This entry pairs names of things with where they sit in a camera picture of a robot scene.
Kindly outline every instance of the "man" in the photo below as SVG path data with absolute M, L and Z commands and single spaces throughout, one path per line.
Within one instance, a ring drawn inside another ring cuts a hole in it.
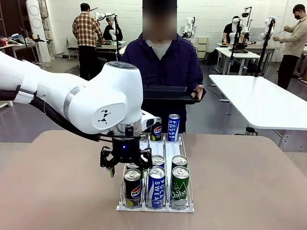
M 90 80 L 101 71 L 96 51 L 95 33 L 98 35 L 101 43 L 103 43 L 104 38 L 98 22 L 90 15 L 89 4 L 81 4 L 81 14 L 73 21 L 72 32 L 78 39 L 80 77 Z
M 240 18 L 239 16 L 235 16 L 232 18 L 232 21 L 236 18 Z M 236 31 L 232 31 L 232 22 L 228 25 L 225 26 L 225 29 L 224 29 L 224 33 L 223 33 L 223 43 L 227 43 L 227 44 L 230 44 L 230 34 L 231 33 L 236 33 Z
M 143 4 L 143 32 L 127 46 L 121 61 L 140 70 L 143 85 L 187 87 L 192 97 L 201 100 L 205 94 L 203 73 L 194 46 L 176 33 L 176 23 L 173 23 L 177 18 L 174 14 L 177 3 L 170 6 L 165 5 L 170 3 L 168 1 L 157 1 L 149 0 L 148 5 Z M 162 118 L 164 133 L 168 131 L 168 116 L 178 114 L 179 133 L 186 132 L 185 104 L 147 100 L 143 102 L 142 109 Z
M 307 41 L 307 15 L 305 6 L 301 4 L 294 6 L 293 14 L 299 22 L 293 27 L 284 27 L 286 32 L 292 33 L 291 36 L 273 38 L 274 41 L 279 41 L 280 43 L 286 42 L 283 51 L 283 60 L 278 71 L 278 86 L 285 90 L 289 86 L 297 61 Z
M 106 26 L 105 31 L 104 31 L 104 39 L 105 40 L 113 40 L 109 31 L 114 30 L 112 25 L 115 22 L 112 22 L 108 18 L 106 18 L 106 21 L 107 21 L 108 25 Z M 118 40 L 122 41 L 123 40 L 123 34 L 122 34 L 121 29 L 118 25 L 117 25 L 117 30 L 118 30 Z

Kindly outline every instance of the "wire rack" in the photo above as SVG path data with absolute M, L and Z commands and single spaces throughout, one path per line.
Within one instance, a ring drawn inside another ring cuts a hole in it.
M 125 183 L 124 183 L 124 173 L 120 185 L 120 197 L 119 203 L 117 206 L 117 211 L 147 211 L 147 212 L 185 212 L 185 213 L 193 213 L 194 212 L 194 203 L 193 203 L 193 186 L 191 181 L 191 176 L 189 179 L 188 185 L 188 193 L 186 199 L 186 208 L 177 210 L 173 209 L 170 205 L 170 188 L 171 188 L 171 167 L 172 167 L 172 158 L 176 155 L 183 155 L 186 157 L 186 151 L 184 148 L 183 137 L 180 134 L 178 136 L 178 140 L 175 142 L 168 142 L 166 140 L 166 135 L 164 135 L 162 141 L 150 141 L 150 136 L 148 135 L 147 141 L 140 141 L 140 148 L 143 150 L 145 148 L 152 149 L 152 155 L 160 155 L 165 158 L 165 194 L 164 199 L 162 201 L 162 208 L 160 209 L 152 209 L 149 207 L 148 200 L 148 171 L 144 172 L 144 177 L 142 179 L 142 193 L 141 193 L 141 203 L 138 207 L 130 208 L 126 205 L 125 199 Z

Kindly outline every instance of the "hand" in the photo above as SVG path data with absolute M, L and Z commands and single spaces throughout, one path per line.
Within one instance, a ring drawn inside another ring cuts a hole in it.
M 274 40 L 275 42 L 279 42 L 280 37 L 274 37 L 273 40 Z
M 198 100 L 200 100 L 201 99 L 201 97 L 202 97 L 202 92 L 203 92 L 203 89 L 204 89 L 205 87 L 203 86 L 203 85 L 199 85 L 199 86 L 197 86 L 196 87 L 196 91 L 197 91 L 197 97 L 198 97 Z M 193 92 L 192 94 L 191 94 L 191 96 L 192 96 L 192 98 L 194 98 L 195 96 L 196 96 L 196 94 Z

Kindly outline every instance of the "white wall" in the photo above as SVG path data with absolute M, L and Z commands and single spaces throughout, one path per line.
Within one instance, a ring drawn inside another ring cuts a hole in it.
M 283 19 L 289 1 L 285 20 Z M 124 40 L 136 39 L 142 31 L 142 0 L 47 0 L 50 21 L 55 37 L 56 51 L 66 51 L 66 36 L 72 36 L 71 25 L 80 13 L 80 4 L 87 2 L 91 8 L 99 7 L 100 12 L 114 12 L 118 15 L 118 23 L 122 29 Z M 209 50 L 222 40 L 223 30 L 232 17 L 240 15 L 245 7 L 252 6 L 252 27 L 264 27 L 264 20 L 269 15 L 279 16 L 275 31 L 286 25 L 294 24 L 292 8 L 297 0 L 177 0 L 177 26 L 186 25 L 187 17 L 196 17 L 198 26 L 196 36 L 210 37 Z M 102 21 L 104 30 L 106 22 Z

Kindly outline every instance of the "pepsi logo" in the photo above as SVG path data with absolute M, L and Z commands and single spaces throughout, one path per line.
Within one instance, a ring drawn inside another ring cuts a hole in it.
M 131 192 L 131 196 L 134 199 L 137 199 L 141 196 L 141 185 L 137 186 L 133 191 Z
M 154 133 L 157 134 L 157 135 L 161 134 L 161 131 L 162 131 L 162 126 L 159 126 L 159 127 L 154 129 Z

